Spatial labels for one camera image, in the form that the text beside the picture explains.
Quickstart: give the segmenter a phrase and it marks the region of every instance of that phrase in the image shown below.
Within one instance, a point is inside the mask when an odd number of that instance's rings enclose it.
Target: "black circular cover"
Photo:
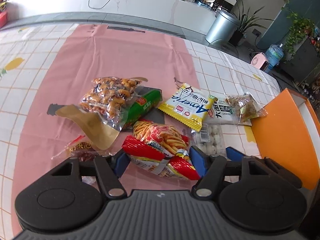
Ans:
[[[36,232],[66,232],[92,220],[102,207],[94,187],[71,176],[43,176],[16,198],[20,224]]]
[[[288,230],[307,209],[304,196],[292,185],[268,175],[250,176],[219,195],[223,214],[241,228],[264,233]]]

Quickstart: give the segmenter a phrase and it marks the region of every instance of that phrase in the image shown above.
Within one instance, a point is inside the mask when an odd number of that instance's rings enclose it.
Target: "tablecloth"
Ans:
[[[7,69],[0,79],[0,238],[6,240],[21,230],[13,207],[16,195],[48,171],[53,153],[80,133],[71,121],[47,115],[48,104],[76,104],[93,77],[144,76],[148,86],[163,89],[164,99],[175,90],[174,78],[217,96],[249,91],[262,105],[280,93],[274,78],[246,62],[162,33],[111,31],[107,25],[39,25],[0,32],[0,46],[0,69]],[[179,125],[170,117],[165,120]],[[222,131],[226,147],[260,155],[250,127],[222,125]],[[191,185],[161,179],[130,166],[122,183],[152,189]]]

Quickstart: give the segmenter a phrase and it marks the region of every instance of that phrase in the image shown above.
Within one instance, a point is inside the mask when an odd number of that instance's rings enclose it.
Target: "green snack package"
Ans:
[[[151,90],[138,98],[129,109],[127,122],[123,129],[134,124],[140,117],[149,112],[151,108],[155,107],[160,100],[161,92],[159,90]]]

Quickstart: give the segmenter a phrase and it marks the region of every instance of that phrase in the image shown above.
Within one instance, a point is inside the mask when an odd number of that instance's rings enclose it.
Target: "plastic egg carton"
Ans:
[[[207,155],[222,155],[227,158],[226,146],[220,125],[203,123],[200,132],[193,131],[193,145]]]

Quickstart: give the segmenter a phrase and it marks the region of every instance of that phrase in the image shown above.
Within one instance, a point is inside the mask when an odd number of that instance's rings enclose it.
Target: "gray ribbed surface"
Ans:
[[[17,240],[302,240],[297,232],[257,236],[227,223],[213,203],[190,197],[187,191],[135,190],[111,201],[93,223],[71,233],[40,235],[23,231]]]

